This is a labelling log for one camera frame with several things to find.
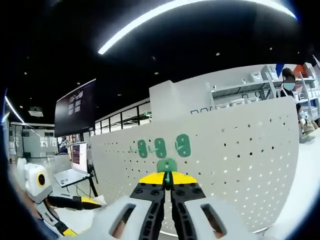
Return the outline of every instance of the floor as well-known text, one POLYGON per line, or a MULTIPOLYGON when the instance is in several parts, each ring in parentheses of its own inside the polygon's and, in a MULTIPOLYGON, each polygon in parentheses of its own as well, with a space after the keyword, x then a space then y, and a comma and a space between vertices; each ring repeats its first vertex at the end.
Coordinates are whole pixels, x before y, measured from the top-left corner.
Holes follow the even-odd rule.
MULTIPOLYGON (((267 231, 257 233, 258 236, 274 237, 278 240, 285 239, 304 218, 313 205, 320 188, 320 129, 313 133, 316 138, 312 142, 299 145, 299 156, 295 178, 288 196, 287 202, 273 226, 267 231)), ((90 191, 89 181, 83 181, 69 186, 68 189, 61 188, 54 179, 55 166, 52 158, 31 159, 31 163, 43 165, 50 176, 51 184, 56 193, 69 193, 75 196, 88 197, 93 193, 90 191)), ((99 194, 99 185, 93 179, 99 194)), ((73 211, 70 209, 57 208, 55 210, 60 219, 75 232, 80 233, 91 226, 94 211, 73 211)), ((159 240, 176 240, 176 237, 161 234, 159 240)))

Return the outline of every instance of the pegboard panel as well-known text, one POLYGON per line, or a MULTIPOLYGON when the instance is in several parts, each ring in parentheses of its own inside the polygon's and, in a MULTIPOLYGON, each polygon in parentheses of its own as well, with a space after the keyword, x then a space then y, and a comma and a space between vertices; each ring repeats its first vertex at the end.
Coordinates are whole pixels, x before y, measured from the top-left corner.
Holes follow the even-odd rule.
MULTIPOLYGON (((91 137, 99 188, 108 204, 173 158, 207 196, 234 207, 249 231, 272 225, 289 194, 299 132, 291 97, 153 122, 91 137)), ((169 195, 162 231, 175 234, 169 195)))

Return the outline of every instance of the laptop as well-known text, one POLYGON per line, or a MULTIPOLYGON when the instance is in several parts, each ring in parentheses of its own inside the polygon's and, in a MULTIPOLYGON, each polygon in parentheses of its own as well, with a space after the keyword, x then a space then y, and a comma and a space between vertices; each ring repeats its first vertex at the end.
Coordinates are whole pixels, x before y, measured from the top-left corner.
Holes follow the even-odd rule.
POLYGON ((54 174, 54 178, 62 188, 65 188, 89 177, 87 143, 73 144, 71 146, 71 169, 54 174))

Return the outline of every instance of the wall-mounted monitor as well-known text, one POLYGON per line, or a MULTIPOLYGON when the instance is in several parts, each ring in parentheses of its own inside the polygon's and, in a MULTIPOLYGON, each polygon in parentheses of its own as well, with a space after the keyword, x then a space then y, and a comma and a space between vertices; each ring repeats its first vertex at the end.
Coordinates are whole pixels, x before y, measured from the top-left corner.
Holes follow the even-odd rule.
POLYGON ((80 134, 95 125, 95 79, 79 86, 56 102, 55 137, 80 134))

